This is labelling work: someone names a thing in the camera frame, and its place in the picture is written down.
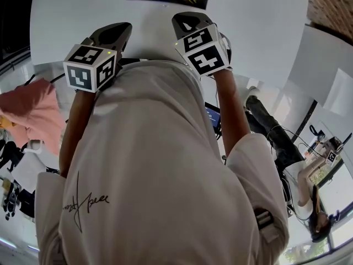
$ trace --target white hoodie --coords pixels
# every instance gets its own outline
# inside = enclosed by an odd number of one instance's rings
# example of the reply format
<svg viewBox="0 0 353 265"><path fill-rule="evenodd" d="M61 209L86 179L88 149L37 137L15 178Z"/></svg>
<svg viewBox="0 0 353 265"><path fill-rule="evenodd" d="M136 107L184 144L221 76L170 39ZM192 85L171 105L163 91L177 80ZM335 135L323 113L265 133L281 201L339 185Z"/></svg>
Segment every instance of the white hoodie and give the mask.
<svg viewBox="0 0 353 265"><path fill-rule="evenodd" d="M261 231L254 210L274 222ZM287 212L266 138L222 164L195 76L172 62L128 66L99 97L67 179L41 173L40 264L272 264Z"/></svg>

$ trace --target white wall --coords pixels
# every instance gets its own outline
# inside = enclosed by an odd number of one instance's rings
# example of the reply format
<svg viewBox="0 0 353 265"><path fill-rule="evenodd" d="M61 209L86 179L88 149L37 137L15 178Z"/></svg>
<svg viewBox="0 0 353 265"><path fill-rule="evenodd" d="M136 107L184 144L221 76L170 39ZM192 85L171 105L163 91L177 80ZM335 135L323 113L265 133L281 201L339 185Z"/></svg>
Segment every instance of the white wall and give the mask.
<svg viewBox="0 0 353 265"><path fill-rule="evenodd" d="M323 106L338 69L353 77L352 57L352 46L306 25L288 79Z"/></svg>

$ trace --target person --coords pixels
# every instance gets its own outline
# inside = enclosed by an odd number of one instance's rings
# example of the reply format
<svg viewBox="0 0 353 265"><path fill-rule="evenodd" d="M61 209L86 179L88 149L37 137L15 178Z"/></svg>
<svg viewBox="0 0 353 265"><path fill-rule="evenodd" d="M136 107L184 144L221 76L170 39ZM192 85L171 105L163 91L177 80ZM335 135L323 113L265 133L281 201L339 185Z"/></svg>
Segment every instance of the person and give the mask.
<svg viewBox="0 0 353 265"><path fill-rule="evenodd" d="M288 226L276 166L233 73L213 76L226 166L198 76L182 64L133 63L97 101L76 93L60 176L38 176L40 264L277 261Z"/></svg>
<svg viewBox="0 0 353 265"><path fill-rule="evenodd" d="M38 79L0 94L0 128L11 134L19 148L30 140L41 140L58 155L64 126L55 88L49 81Z"/></svg>
<svg viewBox="0 0 353 265"><path fill-rule="evenodd" d="M276 151L275 164L280 178L288 179L293 210L301 222L306 222L312 241L321 242L330 234L332 224L320 206L318 187L309 179L317 168L306 166L298 148L258 99L259 93L258 88L250 87L244 102L250 129L263 134Z"/></svg>

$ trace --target marker cube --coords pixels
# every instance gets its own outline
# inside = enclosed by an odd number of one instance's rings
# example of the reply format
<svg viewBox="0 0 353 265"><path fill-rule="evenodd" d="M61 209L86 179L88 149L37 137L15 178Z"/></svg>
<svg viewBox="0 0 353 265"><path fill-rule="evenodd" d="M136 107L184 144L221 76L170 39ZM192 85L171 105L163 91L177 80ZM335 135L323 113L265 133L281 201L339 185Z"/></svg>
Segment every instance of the marker cube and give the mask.
<svg viewBox="0 0 353 265"><path fill-rule="evenodd" d="M210 75L229 67L226 45L216 24L178 40L175 49L200 76Z"/></svg>
<svg viewBox="0 0 353 265"><path fill-rule="evenodd" d="M69 87L96 92L114 77L117 51L75 44L63 62Z"/></svg>

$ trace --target white table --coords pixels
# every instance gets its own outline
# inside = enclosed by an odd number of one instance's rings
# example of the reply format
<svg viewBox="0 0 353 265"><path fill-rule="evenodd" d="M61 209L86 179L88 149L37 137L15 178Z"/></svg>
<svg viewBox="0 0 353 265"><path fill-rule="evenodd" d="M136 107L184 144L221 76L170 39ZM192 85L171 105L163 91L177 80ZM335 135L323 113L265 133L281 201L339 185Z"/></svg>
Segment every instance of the white table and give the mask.
<svg viewBox="0 0 353 265"><path fill-rule="evenodd" d="M308 0L208 0L206 11L138 0L33 0L30 45L33 64L62 61L73 44L117 22L133 26L123 57L182 61L173 49L171 19L205 12L232 43L234 73L283 87L306 21Z"/></svg>

